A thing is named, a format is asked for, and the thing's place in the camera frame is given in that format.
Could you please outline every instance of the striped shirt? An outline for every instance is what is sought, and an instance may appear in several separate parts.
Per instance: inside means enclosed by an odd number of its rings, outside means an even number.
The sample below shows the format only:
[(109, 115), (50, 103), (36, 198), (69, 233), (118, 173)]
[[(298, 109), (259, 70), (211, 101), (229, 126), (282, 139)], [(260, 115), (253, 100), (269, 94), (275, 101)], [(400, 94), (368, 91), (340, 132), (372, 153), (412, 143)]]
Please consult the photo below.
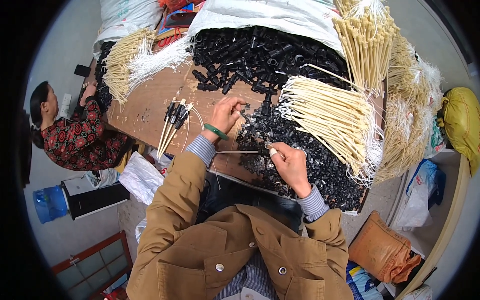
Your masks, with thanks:
[[(216, 154), (215, 146), (201, 134), (187, 146), (186, 151), (197, 155), (207, 167), (212, 163), (213, 157)], [(320, 218), (329, 209), (328, 205), (325, 205), (324, 199), (315, 185), (312, 185), (312, 191), (307, 197), (297, 199), (296, 201), (300, 204), (307, 223), (311, 223)], [(267, 267), (259, 251), (248, 260), (245, 266), (233, 277), (232, 281), (215, 296), (214, 300), (222, 300), (238, 295), (242, 293), (244, 288), (252, 289), (270, 300), (278, 299)]]

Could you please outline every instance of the striped shirt cuff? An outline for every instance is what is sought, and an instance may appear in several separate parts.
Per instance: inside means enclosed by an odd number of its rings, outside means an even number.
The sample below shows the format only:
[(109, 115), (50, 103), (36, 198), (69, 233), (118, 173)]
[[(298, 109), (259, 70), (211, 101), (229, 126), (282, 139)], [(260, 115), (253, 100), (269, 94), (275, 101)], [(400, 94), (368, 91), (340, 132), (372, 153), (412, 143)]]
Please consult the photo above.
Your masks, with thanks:
[(212, 163), (213, 157), (216, 154), (215, 146), (201, 134), (187, 146), (185, 151), (190, 151), (197, 155), (205, 163), (207, 168)]
[(297, 202), (305, 214), (305, 219), (310, 223), (323, 216), (323, 214), (330, 209), (328, 205), (325, 204), (322, 195), (320, 195), (317, 186), (314, 184), (312, 184), (310, 194), (305, 198), (297, 199)]

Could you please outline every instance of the red patterned top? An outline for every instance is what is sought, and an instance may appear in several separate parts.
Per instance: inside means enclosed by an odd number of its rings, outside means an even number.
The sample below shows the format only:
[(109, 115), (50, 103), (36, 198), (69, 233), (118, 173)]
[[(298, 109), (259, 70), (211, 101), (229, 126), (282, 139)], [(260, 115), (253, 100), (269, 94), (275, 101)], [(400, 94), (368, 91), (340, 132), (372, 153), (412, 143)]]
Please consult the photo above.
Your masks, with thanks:
[(119, 155), (125, 153), (128, 136), (105, 130), (100, 108), (93, 96), (86, 100), (86, 120), (81, 120), (83, 107), (78, 106), (72, 121), (60, 118), (42, 131), (44, 150), (57, 165), (74, 171), (96, 171), (116, 167)]

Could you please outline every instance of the dark hair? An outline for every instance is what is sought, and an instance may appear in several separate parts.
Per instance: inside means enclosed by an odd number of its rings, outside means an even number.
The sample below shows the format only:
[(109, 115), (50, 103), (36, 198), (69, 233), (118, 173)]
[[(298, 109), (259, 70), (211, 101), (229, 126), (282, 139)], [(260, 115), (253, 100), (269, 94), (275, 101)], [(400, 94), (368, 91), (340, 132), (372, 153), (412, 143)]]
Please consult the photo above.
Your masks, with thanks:
[(32, 127), (30, 132), (32, 134), (32, 142), (35, 146), (40, 149), (44, 149), (45, 145), (43, 142), (42, 131), (40, 126), (42, 125), (42, 110), (40, 105), (43, 102), (46, 102), (48, 98), (48, 81), (44, 81), (39, 84), (32, 93), (30, 97), (30, 116), (32, 117)]

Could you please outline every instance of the electrical outlet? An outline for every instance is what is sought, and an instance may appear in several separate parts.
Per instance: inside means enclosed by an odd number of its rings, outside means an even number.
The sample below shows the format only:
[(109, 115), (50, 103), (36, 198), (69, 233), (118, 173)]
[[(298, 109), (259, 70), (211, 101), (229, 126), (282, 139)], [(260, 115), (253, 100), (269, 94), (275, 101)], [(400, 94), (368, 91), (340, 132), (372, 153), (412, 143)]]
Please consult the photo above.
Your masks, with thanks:
[(70, 94), (63, 94), (63, 101), (62, 105), (70, 105), (70, 101), (72, 100), (72, 95)]
[(68, 105), (62, 105), (60, 108), (60, 116), (66, 118), (68, 116), (69, 108)]

